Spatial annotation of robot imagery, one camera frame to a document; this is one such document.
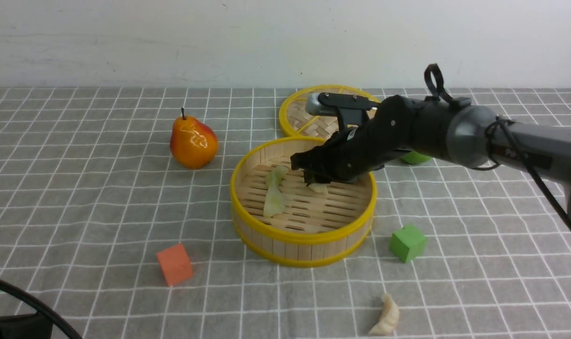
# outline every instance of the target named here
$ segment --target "green cube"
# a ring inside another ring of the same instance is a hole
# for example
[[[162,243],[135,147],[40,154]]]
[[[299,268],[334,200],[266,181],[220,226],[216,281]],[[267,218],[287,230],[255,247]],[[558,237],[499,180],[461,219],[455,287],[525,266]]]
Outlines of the green cube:
[[[408,263],[422,255],[426,241],[426,236],[414,225],[409,224],[392,234],[389,249],[399,257],[400,261]]]

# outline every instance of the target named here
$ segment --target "orange cube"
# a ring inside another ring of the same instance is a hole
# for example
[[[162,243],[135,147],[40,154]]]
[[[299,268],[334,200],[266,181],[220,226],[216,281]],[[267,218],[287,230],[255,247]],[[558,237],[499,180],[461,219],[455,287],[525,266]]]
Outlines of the orange cube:
[[[158,262],[162,273],[169,286],[176,285],[181,281],[193,276],[191,262],[183,244],[178,243],[158,253]]]

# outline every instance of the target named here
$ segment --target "toy block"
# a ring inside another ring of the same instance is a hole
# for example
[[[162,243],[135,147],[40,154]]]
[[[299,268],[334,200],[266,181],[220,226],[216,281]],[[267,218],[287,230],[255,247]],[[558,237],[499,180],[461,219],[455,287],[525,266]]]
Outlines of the toy block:
[[[183,244],[178,243],[157,254],[167,285],[173,286],[193,276],[191,262]]]
[[[399,257],[400,261],[408,263],[422,255],[426,241],[426,236],[420,230],[408,224],[392,234],[389,249]]]

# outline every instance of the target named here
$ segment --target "dumpling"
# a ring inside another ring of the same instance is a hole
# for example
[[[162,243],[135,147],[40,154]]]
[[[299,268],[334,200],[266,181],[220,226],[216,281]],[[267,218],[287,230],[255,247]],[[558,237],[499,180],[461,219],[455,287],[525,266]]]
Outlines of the dumpling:
[[[399,309],[389,293],[384,294],[384,309],[378,324],[369,331],[369,335],[391,335],[398,325]]]

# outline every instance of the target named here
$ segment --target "white wall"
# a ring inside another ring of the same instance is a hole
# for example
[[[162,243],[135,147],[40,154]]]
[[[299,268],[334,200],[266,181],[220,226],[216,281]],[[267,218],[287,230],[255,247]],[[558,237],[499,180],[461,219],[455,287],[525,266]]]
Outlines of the white wall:
[[[571,87],[571,0],[0,0],[0,86]]]

